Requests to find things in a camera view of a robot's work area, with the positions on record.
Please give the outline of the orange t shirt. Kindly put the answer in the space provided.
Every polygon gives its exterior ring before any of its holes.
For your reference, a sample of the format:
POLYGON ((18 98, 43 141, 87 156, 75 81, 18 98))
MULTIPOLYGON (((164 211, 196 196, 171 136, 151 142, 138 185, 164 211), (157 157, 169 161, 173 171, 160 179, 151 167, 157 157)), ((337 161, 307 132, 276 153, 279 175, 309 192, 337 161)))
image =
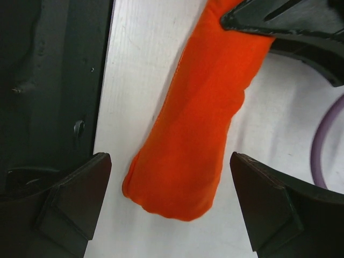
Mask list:
POLYGON ((212 206, 227 132, 273 38, 226 31, 238 1, 208 1, 179 59, 161 111, 122 184, 150 213, 191 221, 212 206))

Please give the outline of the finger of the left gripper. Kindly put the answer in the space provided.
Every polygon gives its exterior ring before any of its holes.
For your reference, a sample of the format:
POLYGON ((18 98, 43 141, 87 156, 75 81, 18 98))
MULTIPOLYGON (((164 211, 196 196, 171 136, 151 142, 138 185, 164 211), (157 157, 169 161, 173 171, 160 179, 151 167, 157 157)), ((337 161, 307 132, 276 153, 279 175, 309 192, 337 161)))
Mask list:
POLYGON ((220 24, 274 37, 270 52, 300 60, 333 87, 343 86, 343 1, 243 1, 220 24))

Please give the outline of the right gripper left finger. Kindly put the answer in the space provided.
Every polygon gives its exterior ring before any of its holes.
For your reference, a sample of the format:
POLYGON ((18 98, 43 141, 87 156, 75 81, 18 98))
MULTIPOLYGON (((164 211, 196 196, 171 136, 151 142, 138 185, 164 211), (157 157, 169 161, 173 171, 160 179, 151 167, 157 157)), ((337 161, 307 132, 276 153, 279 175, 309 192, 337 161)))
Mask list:
POLYGON ((107 153, 63 171, 9 170, 1 193, 1 257, 83 257, 110 173, 107 153))

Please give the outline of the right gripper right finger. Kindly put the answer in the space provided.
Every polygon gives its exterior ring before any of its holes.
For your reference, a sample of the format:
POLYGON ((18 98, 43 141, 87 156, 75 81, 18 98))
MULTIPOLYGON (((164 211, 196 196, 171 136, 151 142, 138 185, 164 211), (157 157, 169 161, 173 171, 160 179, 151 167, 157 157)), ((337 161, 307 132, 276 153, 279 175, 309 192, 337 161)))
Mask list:
POLYGON ((230 167, 258 257, 343 257, 343 195, 234 152, 230 167))

